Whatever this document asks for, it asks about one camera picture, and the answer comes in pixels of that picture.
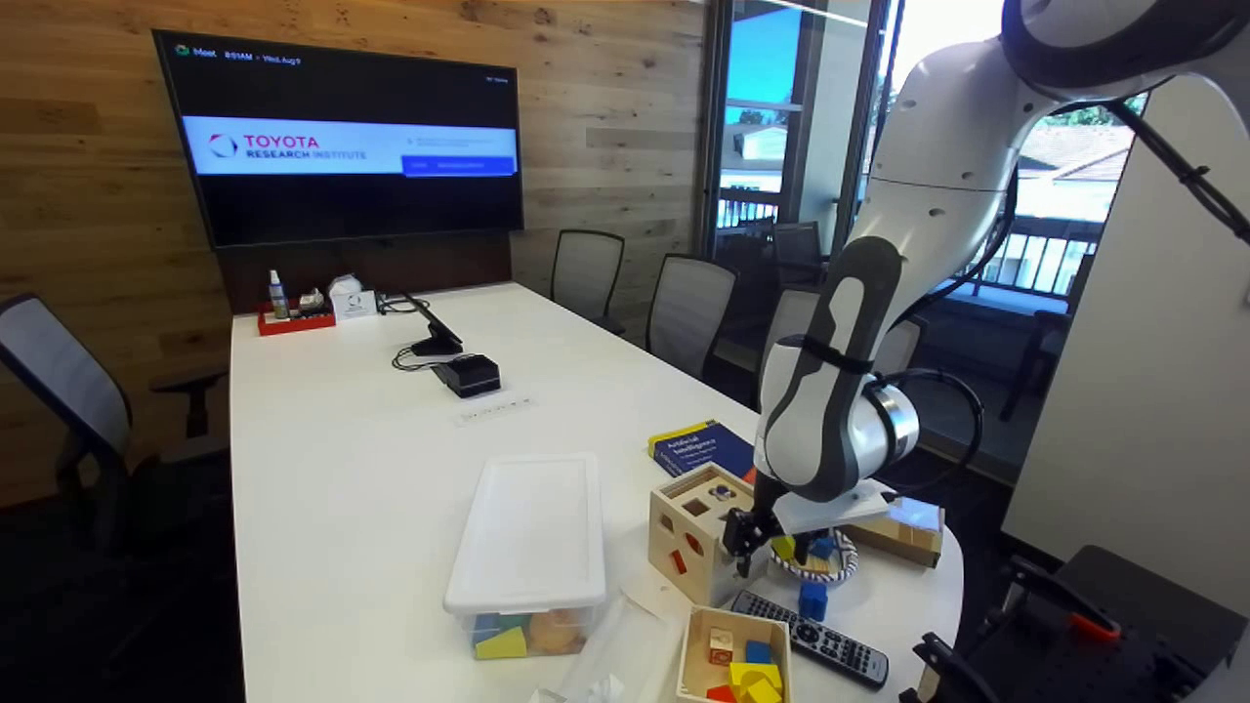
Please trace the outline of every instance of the robotic arm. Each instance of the robotic arm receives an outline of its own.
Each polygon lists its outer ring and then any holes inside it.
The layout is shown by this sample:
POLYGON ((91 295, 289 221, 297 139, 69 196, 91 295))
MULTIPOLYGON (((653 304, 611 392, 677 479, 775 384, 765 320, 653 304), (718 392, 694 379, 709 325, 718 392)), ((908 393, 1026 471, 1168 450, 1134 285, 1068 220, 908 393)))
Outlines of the robotic arm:
POLYGON ((1005 0, 999 40, 939 51, 908 77, 808 333, 768 350, 763 476, 753 506, 728 521, 729 554, 884 506, 866 476, 914 450, 918 412, 866 384, 874 347, 992 230, 1032 123, 1173 74, 1206 74, 1250 122, 1245 22, 1245 0, 1005 0))

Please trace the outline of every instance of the water bottle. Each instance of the water bottle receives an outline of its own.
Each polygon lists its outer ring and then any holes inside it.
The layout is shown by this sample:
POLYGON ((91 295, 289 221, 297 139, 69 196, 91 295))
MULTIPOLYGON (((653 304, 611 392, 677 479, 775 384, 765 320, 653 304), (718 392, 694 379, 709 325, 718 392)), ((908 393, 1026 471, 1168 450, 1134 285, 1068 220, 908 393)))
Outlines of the water bottle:
POLYGON ((271 268, 271 311, 272 311, 278 320, 289 315, 289 308, 287 308, 287 290, 282 290, 278 268, 271 268))

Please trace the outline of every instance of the white plastic container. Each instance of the white plastic container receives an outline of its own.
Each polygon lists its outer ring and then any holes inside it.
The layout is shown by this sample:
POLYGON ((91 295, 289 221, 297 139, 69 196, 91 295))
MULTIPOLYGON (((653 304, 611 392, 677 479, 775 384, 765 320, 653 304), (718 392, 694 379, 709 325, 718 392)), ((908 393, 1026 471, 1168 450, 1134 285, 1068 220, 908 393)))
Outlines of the white plastic container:
POLYGON ((472 656, 576 651, 561 630, 603 600, 599 459, 569 454, 494 459, 472 492, 446 587, 446 608, 478 618, 472 656), (542 623, 530 622, 539 613, 554 622, 561 646, 539 646, 542 623))

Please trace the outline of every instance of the white conference table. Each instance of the white conference table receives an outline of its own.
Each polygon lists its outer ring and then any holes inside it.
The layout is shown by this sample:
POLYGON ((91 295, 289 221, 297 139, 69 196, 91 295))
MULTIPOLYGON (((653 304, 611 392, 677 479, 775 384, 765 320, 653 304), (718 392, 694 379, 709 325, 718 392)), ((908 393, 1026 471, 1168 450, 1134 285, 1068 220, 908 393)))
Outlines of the white conference table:
MULTIPOLYGON (((452 398, 391 354, 421 315, 341 329, 232 333, 232 454, 242 665, 250 703, 513 703, 565 677, 576 656, 481 665, 470 622, 443 608, 470 497, 489 459, 593 454, 604 497, 611 595, 659 577, 645 562, 649 492, 668 476, 645 439, 753 412, 522 285, 427 291, 429 308, 500 364, 504 392, 452 398)), ((892 656, 873 695, 796 660, 792 698, 900 698, 923 634, 956 638, 965 557, 947 532, 939 570, 858 552, 830 597, 830 623, 892 656)))

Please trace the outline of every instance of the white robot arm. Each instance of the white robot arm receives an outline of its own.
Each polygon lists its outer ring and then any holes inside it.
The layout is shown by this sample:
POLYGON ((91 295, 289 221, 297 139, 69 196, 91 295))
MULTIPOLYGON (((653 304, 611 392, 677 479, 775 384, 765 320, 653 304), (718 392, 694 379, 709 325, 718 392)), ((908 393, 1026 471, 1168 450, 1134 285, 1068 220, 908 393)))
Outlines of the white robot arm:
POLYGON ((873 199, 796 347, 763 384, 753 511, 728 552, 879 511, 874 467, 918 441, 900 386, 866 384, 874 347, 992 230, 1032 123, 1071 103, 1117 103, 1206 74, 1250 118, 1245 0, 1005 0, 999 40, 929 53, 892 104, 873 199))

